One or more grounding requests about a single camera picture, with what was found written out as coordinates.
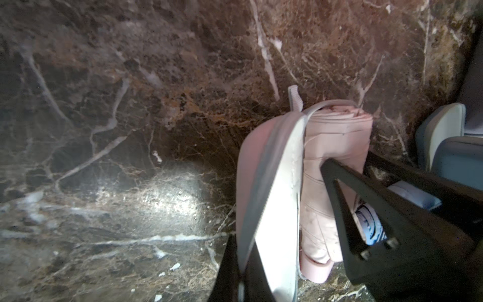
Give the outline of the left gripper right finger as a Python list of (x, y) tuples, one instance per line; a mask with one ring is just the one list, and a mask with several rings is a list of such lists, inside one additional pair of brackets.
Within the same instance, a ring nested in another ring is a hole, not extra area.
[(351, 187), (379, 216), (387, 239), (356, 244), (347, 230), (343, 262), (349, 280), (376, 301), (482, 300), (482, 192), (369, 153), (367, 163), (441, 201), (424, 210), (363, 174)]

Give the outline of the pink zippered umbrella case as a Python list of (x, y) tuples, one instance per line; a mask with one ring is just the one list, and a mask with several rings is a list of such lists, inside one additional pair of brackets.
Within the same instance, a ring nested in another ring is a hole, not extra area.
[(296, 85), (289, 87), (288, 95), (290, 112), (251, 131), (238, 157), (238, 301), (296, 301), (306, 126), (318, 110), (355, 106), (353, 101), (336, 99), (304, 109)]

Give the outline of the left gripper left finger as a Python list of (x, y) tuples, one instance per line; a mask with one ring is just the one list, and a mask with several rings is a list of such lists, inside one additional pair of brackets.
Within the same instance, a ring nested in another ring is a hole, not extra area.
[(238, 269), (236, 236), (230, 235), (208, 301), (274, 301), (257, 246), (244, 273)]

